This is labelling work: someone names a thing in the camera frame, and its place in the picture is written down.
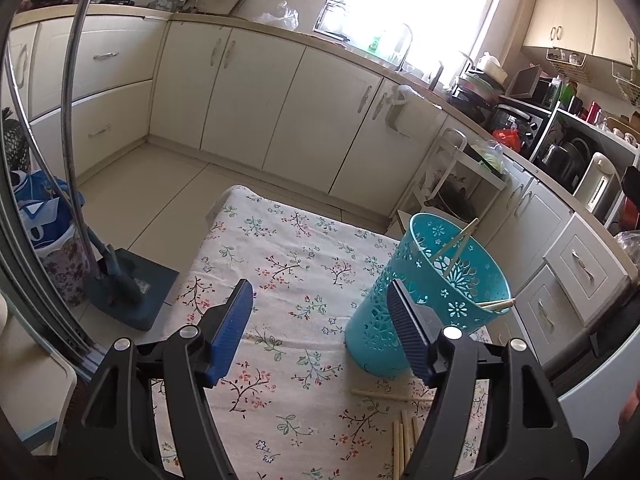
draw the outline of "white container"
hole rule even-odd
[[[508,74],[500,67],[498,60],[488,52],[485,52],[478,61],[478,68],[493,77],[500,85],[507,79]]]

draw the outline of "floral bin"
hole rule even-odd
[[[457,225],[433,214],[412,217],[396,252],[344,331],[351,356],[367,372],[393,377],[409,367],[386,307],[386,288],[396,278],[402,280],[416,303],[432,308],[444,325],[455,325],[467,333],[507,312],[491,312],[476,305],[508,300],[511,291],[500,267],[473,238],[447,278],[443,273],[458,244],[433,264],[429,261],[459,232]]]

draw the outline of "countertop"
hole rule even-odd
[[[12,23],[12,28],[21,27],[30,23],[41,22],[44,20],[52,20],[55,18],[64,18],[73,16],[76,11],[75,5],[46,7],[43,9],[34,9],[16,14]],[[361,67],[377,73],[382,77],[390,79],[398,84],[409,85],[420,93],[425,99],[431,103],[438,105],[447,114],[451,115],[456,120],[463,123],[469,129],[473,130],[476,134],[491,140],[491,135],[481,126],[469,119],[465,114],[455,109],[448,104],[442,97],[429,91],[422,82],[419,82],[417,78],[401,75],[393,72],[393,67],[382,61],[377,62],[367,57],[362,56],[355,50],[351,50],[341,44],[334,41],[324,40],[313,36],[311,34],[303,34],[300,32],[293,32],[291,30],[284,30],[282,28],[271,27],[270,25],[264,25],[262,23],[250,22],[239,18],[228,18],[226,16],[210,16],[206,14],[183,14],[183,13],[170,13],[162,10],[145,9],[143,7],[127,7],[116,6],[107,4],[92,4],[89,6],[89,15],[124,15],[124,16],[141,16],[144,18],[151,18],[156,20],[166,21],[180,21],[180,22],[197,22],[197,23],[211,23],[213,25],[220,25],[221,27],[233,27],[250,30],[253,32],[260,32],[262,34],[268,34],[284,40],[295,41],[297,43],[304,44],[306,46],[322,50],[328,54],[332,54],[337,57],[341,57],[346,61],[360,65]],[[622,266],[628,273],[631,281],[634,284],[639,284],[638,269],[634,263],[629,259],[626,253],[620,248],[620,246],[613,239],[613,236],[605,229],[595,216],[587,211],[584,205],[569,193],[564,187],[560,186],[555,180],[553,180],[548,174],[534,166],[527,159],[523,158],[519,154],[505,147],[505,154],[517,164],[521,165],[524,170],[533,174],[536,179],[547,186],[553,193],[555,193],[561,200],[563,200],[571,209],[573,209],[578,215],[580,215],[587,224],[595,231],[595,233],[604,241],[609,250],[620,261]]]

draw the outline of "drawer handle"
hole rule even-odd
[[[385,105],[385,99],[386,99],[386,92],[382,94],[382,99],[380,99],[378,106],[376,106],[376,109],[373,111],[373,117],[371,118],[372,121],[375,121],[378,118],[378,115],[382,111],[382,107]]]
[[[226,51],[225,68],[229,66],[229,57],[231,56],[231,53],[233,52],[235,46],[236,46],[236,40],[233,40],[231,42],[231,45],[229,46],[229,49]]]
[[[542,314],[542,317],[544,317],[546,322],[549,323],[551,332],[553,332],[556,326],[554,325],[554,322],[549,319],[549,314],[546,313],[545,306],[542,304],[542,301],[538,300],[538,306],[540,307],[540,314]]]
[[[103,134],[103,133],[106,133],[106,132],[108,132],[109,130],[111,130],[111,125],[110,125],[110,124],[107,124],[107,125],[106,125],[106,127],[104,127],[103,129],[98,130],[97,132],[94,132],[94,133],[92,133],[92,134],[89,134],[89,138],[91,138],[91,137],[95,137],[95,136],[98,136],[98,135]]]
[[[529,204],[531,203],[531,200],[533,199],[533,191],[529,191],[529,192],[528,192],[525,196],[523,196],[523,197],[522,197],[522,199],[520,199],[520,201],[518,202],[518,205],[516,206],[516,211],[514,211],[514,212],[513,212],[513,215],[514,215],[516,218],[520,216],[520,215],[518,214],[518,208],[522,205],[522,203],[525,201],[525,199],[526,199],[526,197],[527,197],[527,196],[529,197],[529,201],[527,202],[527,205],[526,205],[526,206],[524,206],[524,207],[522,208],[522,210],[523,210],[523,211],[524,211],[524,210],[529,206]]]
[[[509,208],[509,204],[511,203],[511,200],[513,199],[513,197],[516,195],[517,192],[519,192],[519,190],[524,189],[524,184],[520,184],[516,189],[514,189],[511,192],[511,195],[509,196],[509,199],[507,200],[507,209]]]
[[[97,54],[96,56],[94,56],[95,60],[101,60],[101,59],[109,59],[110,57],[116,57],[119,54],[119,52],[107,52],[106,54]]]
[[[589,281],[593,283],[593,274],[589,272],[589,269],[587,269],[587,266],[584,264],[584,261],[581,259],[580,256],[578,256],[578,253],[576,253],[573,249],[571,249],[571,256],[575,258],[575,261],[578,262],[578,265],[582,268],[584,272],[587,273],[589,277]]]
[[[218,48],[220,47],[220,43],[222,43],[222,38],[218,38],[216,41],[216,46],[211,51],[211,66],[213,66],[213,62],[216,59],[216,54],[218,52]]]
[[[362,111],[362,109],[364,108],[364,105],[369,100],[369,92],[371,92],[372,88],[373,88],[373,86],[369,85],[367,87],[367,91],[364,92],[364,95],[362,96],[362,99],[360,100],[360,106],[358,107],[358,113],[360,113]]]

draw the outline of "mop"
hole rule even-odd
[[[92,304],[109,316],[142,331],[151,329],[162,304],[173,286],[178,272],[156,264],[125,249],[114,250],[104,245],[84,223],[76,183],[71,135],[73,79],[78,46],[84,18],[90,0],[80,0],[74,17],[66,50],[62,77],[62,149],[69,193],[64,193],[51,173],[38,148],[27,119],[11,64],[9,48],[5,49],[5,71],[18,120],[26,133],[27,143],[53,191],[65,202],[72,213],[82,247],[90,264],[90,275],[85,279],[84,291]],[[92,245],[100,253],[96,261]]]

